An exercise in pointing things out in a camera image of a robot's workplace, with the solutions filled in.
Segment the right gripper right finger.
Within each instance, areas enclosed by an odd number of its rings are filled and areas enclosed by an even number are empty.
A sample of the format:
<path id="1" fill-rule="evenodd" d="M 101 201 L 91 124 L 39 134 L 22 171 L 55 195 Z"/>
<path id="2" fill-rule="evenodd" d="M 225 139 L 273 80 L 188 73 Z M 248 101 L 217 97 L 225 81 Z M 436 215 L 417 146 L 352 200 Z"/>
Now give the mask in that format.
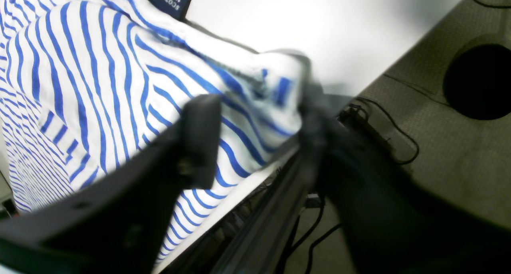
<path id="1" fill-rule="evenodd" d="M 509 274 L 510 230 L 422 189 L 324 109 L 306 80 L 299 176 L 334 205 L 360 274 Z"/>

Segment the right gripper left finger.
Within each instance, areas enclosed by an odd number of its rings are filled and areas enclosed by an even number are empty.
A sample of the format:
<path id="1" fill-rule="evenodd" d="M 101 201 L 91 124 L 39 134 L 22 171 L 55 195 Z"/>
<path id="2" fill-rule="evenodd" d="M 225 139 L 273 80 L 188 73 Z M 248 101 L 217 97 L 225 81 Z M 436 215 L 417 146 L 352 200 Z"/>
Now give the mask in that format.
<path id="1" fill-rule="evenodd" d="M 1 272 L 152 272 L 186 189 L 210 189 L 221 96 L 188 101 L 177 123 L 122 167 L 63 201 L 1 223 Z"/>

